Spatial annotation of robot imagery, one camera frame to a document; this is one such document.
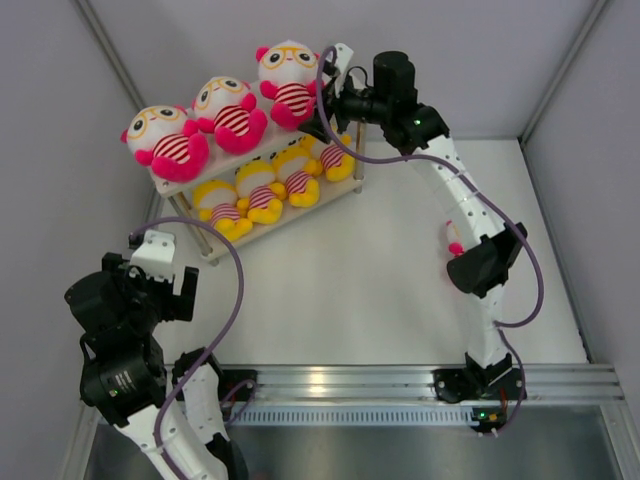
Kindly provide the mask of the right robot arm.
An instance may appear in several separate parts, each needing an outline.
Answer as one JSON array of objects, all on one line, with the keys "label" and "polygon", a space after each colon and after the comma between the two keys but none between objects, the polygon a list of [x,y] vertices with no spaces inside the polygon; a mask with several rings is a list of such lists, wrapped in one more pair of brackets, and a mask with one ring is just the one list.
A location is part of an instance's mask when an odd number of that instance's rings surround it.
[{"label": "right robot arm", "polygon": [[[311,88],[314,115],[300,129],[363,163],[413,162],[446,213],[446,272],[465,298],[468,343],[464,366],[435,372],[438,395],[455,403],[523,385],[524,372],[507,345],[504,331],[509,325],[502,313],[509,270],[520,252],[531,250],[525,227],[474,185],[441,115],[418,102],[415,67],[405,53],[378,54],[374,82],[365,88],[356,87],[350,77],[352,56],[341,43],[320,55]],[[351,149],[339,135],[352,121],[380,126],[398,156],[370,158]]]}]

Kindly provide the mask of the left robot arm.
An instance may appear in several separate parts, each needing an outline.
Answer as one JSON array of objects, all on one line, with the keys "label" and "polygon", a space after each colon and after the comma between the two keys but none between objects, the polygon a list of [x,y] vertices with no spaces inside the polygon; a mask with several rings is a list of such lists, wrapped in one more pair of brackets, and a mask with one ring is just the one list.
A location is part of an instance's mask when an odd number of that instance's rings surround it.
[{"label": "left robot arm", "polygon": [[163,478],[245,479],[246,462],[228,435],[223,407],[255,379],[230,385],[206,348],[183,354],[167,370],[153,336],[162,321],[192,319],[198,274],[186,268],[177,286],[171,262],[155,271],[107,253],[98,271],[67,290],[65,301],[83,329],[80,396]]}]

